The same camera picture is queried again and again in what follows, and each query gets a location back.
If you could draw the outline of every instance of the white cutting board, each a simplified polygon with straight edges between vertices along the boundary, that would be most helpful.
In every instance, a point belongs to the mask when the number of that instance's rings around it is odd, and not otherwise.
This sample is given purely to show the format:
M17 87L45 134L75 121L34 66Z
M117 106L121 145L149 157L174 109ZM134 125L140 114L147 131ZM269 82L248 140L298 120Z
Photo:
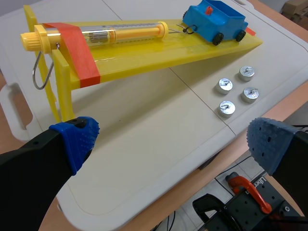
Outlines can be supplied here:
M199 0L54 0L33 5L39 22L114 21L181 18ZM128 222L155 199L222 149L249 122L307 80L306 43L256 12L250 3L225 1L247 17L264 43L248 54L233 54L104 83L72 93L76 116L92 116L101 133L95 149L57 198L69 221L85 231L111 231ZM22 11L0 18L0 68L8 85L0 102L15 136L29 139L54 123L44 91L34 88L34 54L25 52L19 34L27 31ZM237 79L243 65L256 76ZM233 81L226 96L213 91L220 78ZM56 92L55 79L51 77ZM260 97L243 103L245 87ZM8 100L23 92L33 121L23 129ZM223 100L233 101L229 119L216 115Z

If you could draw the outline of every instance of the orange clamp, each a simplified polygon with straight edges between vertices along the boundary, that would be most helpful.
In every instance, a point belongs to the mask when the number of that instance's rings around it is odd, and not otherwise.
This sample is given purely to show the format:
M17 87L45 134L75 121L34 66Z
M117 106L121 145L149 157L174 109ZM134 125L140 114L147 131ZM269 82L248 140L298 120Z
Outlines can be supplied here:
M235 194L238 194L240 191L240 187L245 187L247 191L252 195L252 197L257 201L260 205L261 211L265 214L269 214L272 212L272 208L269 203L265 202L258 190L254 187L254 185L247 180L245 177L237 176L228 180L228 184L232 188L232 191Z

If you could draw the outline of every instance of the black wheel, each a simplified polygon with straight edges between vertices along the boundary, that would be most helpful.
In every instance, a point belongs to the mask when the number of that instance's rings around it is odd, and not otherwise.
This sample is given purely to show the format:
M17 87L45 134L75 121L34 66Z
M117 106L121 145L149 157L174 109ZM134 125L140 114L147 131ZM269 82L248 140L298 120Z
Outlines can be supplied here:
M217 46L218 44L220 44L223 41L223 34L222 33L218 33L215 35L215 37L212 40L212 43Z
M237 36L235 37L235 40L237 41L237 42L240 42L240 41L242 41L242 39L245 37L245 35L246 35L246 31L240 31L238 34L237 34Z
M187 11L185 11L185 13L183 14L183 19L184 19L186 13L187 13Z

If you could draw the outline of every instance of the red strip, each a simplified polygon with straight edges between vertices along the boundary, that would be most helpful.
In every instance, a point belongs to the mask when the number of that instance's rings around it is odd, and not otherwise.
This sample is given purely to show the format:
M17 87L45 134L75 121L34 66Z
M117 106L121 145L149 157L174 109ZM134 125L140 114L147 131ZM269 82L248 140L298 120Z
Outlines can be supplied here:
M80 79L80 87L99 84L101 82L100 73L80 28L65 23L44 23L44 26L55 27L61 33L61 38L71 55Z
M255 36L255 35L256 35L255 31L253 31L253 30L250 29L249 27L246 28L246 32L247 32L248 34L252 35L252 36Z

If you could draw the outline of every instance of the blue toy cart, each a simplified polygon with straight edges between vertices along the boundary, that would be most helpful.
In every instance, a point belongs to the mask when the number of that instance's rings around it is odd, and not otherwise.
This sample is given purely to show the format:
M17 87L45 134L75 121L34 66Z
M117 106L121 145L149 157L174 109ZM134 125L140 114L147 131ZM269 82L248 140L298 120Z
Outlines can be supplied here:
M246 35L248 23L245 16L216 0L202 0L197 6L190 6L183 16L183 23L193 32L201 35L215 46L223 40L240 42Z

